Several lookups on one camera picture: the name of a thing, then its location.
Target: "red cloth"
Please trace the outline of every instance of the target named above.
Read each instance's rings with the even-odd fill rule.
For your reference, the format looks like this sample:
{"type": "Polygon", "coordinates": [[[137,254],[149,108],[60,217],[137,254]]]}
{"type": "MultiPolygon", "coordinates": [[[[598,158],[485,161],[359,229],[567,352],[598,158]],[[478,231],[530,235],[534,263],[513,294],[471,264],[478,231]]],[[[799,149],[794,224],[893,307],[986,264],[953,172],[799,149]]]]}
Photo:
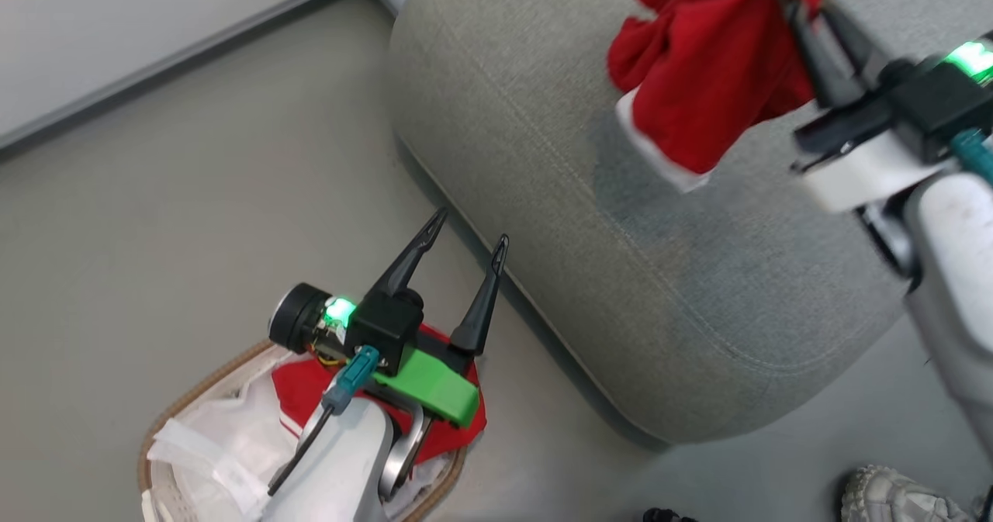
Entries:
{"type": "Polygon", "coordinates": [[[709,172],[749,126],[813,98],[777,0],[641,2],[659,17],[625,20],[607,68],[641,86],[635,127],[682,168],[709,172]]]}
{"type": "MultiPolygon", "coordinates": [[[[436,338],[448,341],[448,336],[442,332],[429,327],[427,324],[421,325],[421,331],[427,332],[436,338]]],[[[316,359],[288,363],[277,367],[272,371],[272,383],[276,387],[276,395],[279,398],[279,406],[282,412],[290,417],[298,426],[305,426],[311,413],[320,404],[320,395],[324,394],[327,385],[334,377],[337,369],[326,370],[316,359]]],[[[479,374],[476,373],[476,364],[472,363],[466,378],[476,387],[479,387],[479,374]]],[[[376,398],[359,392],[363,398],[374,399],[393,419],[400,424],[400,429],[407,433],[410,430],[412,420],[407,412],[393,408],[393,406],[383,404],[376,398]]],[[[476,416],[472,418],[472,423],[465,429],[456,429],[450,423],[433,423],[431,429],[421,445],[415,463],[429,461],[437,455],[443,455],[447,451],[468,447],[482,433],[486,427],[486,406],[483,405],[483,392],[479,391],[479,409],[476,416]]]]}

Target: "gray fabric sofa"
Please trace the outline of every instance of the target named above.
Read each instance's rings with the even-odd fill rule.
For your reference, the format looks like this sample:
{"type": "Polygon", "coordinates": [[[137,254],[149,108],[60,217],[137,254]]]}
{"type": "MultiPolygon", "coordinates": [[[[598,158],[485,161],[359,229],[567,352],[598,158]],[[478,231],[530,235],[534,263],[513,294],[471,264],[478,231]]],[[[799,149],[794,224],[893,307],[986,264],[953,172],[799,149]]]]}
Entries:
{"type": "MultiPolygon", "coordinates": [[[[910,30],[905,3],[855,10],[910,30]]],[[[618,411],[671,443],[730,437],[835,379],[897,319],[903,289],[854,220],[820,212],[787,172],[809,109],[750,130],[695,193],[649,171],[605,69],[638,11],[408,0],[394,126],[483,240],[510,234],[511,277],[618,411]]],[[[982,31],[969,27],[954,35],[982,31]]]]}

